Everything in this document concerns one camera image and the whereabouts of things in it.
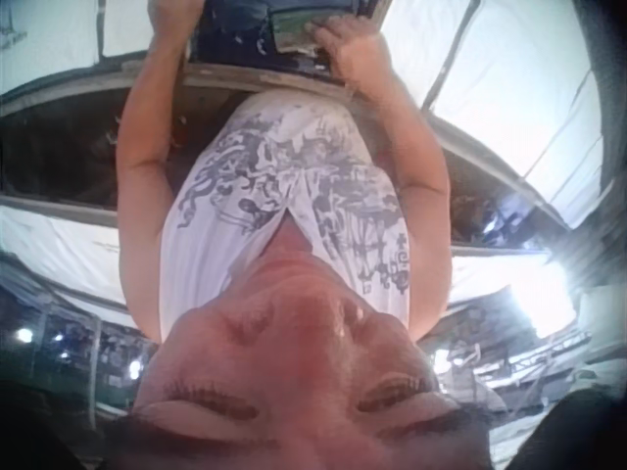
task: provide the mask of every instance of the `dark eyebrow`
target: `dark eyebrow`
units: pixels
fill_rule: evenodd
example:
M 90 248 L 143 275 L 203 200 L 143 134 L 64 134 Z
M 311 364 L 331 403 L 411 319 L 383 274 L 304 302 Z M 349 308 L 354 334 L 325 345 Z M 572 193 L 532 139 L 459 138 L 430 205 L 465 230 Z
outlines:
M 405 426 L 384 429 L 376 437 L 383 441 L 398 441 L 405 438 L 448 435 L 471 426 L 482 425 L 486 429 L 490 423 L 487 409 L 475 404 L 463 404 L 459 409 L 429 421 L 417 421 Z
M 276 441 L 221 441 L 182 436 L 132 414 L 111 423 L 105 434 L 110 458 L 123 454 L 225 458 L 277 448 Z

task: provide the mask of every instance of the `bare arm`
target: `bare arm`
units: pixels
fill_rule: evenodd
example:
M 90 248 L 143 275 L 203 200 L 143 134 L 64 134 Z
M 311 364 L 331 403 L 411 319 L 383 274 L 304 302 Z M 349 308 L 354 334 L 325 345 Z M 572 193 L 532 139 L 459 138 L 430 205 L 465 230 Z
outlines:
M 351 16 L 312 27 L 337 75 L 376 108 L 393 146 L 399 194 L 410 232 L 410 334 L 438 322 L 451 285 L 449 175 L 444 154 L 403 83 L 374 25 Z
M 165 173 L 173 90 L 202 0 L 151 0 L 155 37 L 121 119 L 116 165 L 121 284 L 139 328 L 161 341 L 161 233 L 173 195 Z

